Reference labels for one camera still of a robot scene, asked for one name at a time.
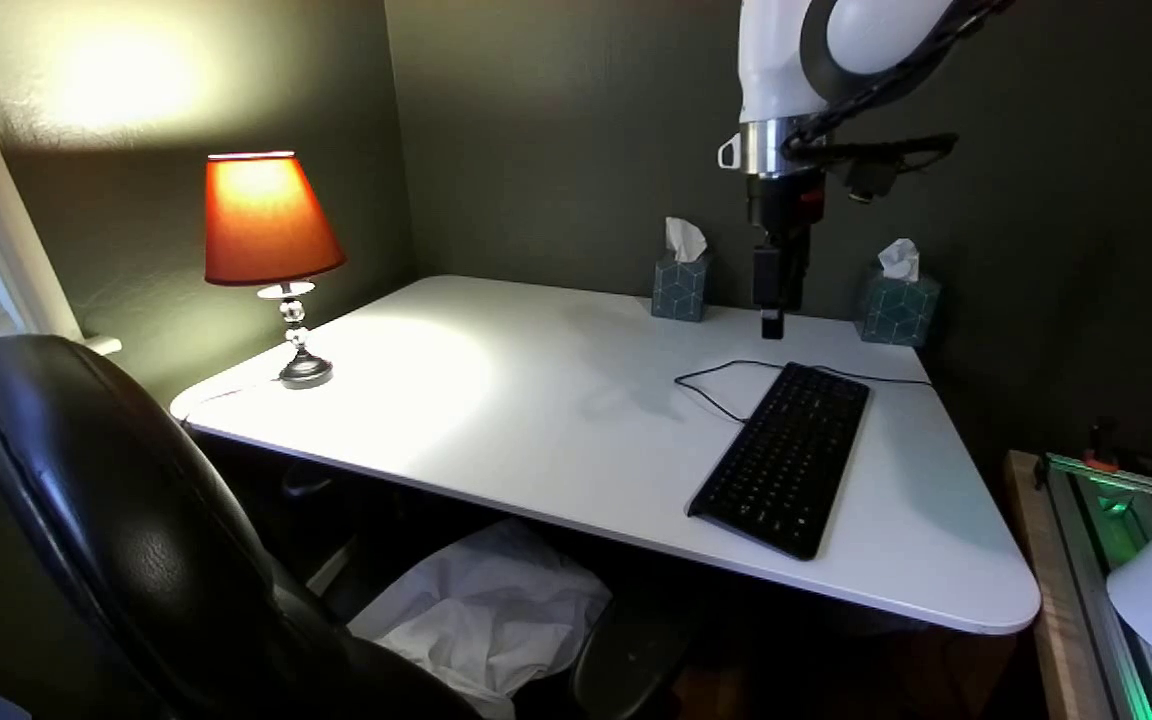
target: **wall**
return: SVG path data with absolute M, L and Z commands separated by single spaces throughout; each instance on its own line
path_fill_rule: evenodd
M 378 0 L 0 0 L 0 144 L 80 324 L 158 398 L 281 335 L 200 280 L 204 153 L 311 158 L 352 254 L 319 314 L 411 280 Z
M 416 254 L 647 292 L 658 215 L 748 292 L 756 227 L 711 148 L 734 129 L 734 0 L 392 0 Z M 847 314 L 896 232 L 949 284 L 926 363 L 972 447 L 1152 447 L 1152 2 L 1018 0 L 840 138 L 961 131 L 957 157 L 814 227 L 807 312 Z

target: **desk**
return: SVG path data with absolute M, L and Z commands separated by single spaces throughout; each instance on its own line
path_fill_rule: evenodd
M 672 375 L 798 360 L 925 380 L 914 351 L 865 342 L 853 324 L 790 314 L 782 329 L 758 340 L 743 309 L 674 324 L 641 296 L 433 274 L 311 335 L 334 363 L 330 382 L 281 386 L 289 349 L 272 349 L 174 394 L 173 416 L 906 619 L 1018 633 L 1039 608 L 1034 579 L 931 382 L 871 382 L 814 560 L 682 512 L 734 422 Z M 767 382 L 767 369 L 702 375 L 733 413 L 750 413 Z

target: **white cloth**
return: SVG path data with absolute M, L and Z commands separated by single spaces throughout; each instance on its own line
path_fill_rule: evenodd
M 513 690 L 562 670 L 603 602 L 593 573 L 503 518 L 406 569 L 349 633 L 411 661 L 481 715 L 513 720 Z

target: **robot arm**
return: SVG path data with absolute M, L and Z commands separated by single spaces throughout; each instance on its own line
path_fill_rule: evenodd
M 1005 0 L 743 0 L 740 135 L 718 168 L 776 181 L 790 148 L 914 89 Z
M 798 305 L 807 227 L 825 211 L 825 170 L 853 158 L 853 191 L 878 195 L 906 168 L 952 148 L 952 135 L 904 144 L 825 144 L 847 115 L 914 89 L 942 53 L 1007 0 L 743 0 L 740 2 L 740 131 L 717 165 L 750 181 L 758 222 L 776 248 L 776 314 Z

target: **lamp shade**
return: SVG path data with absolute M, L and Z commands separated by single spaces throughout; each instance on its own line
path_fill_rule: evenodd
M 344 262 L 293 153 L 217 153 L 204 170 L 209 284 L 284 284 Z

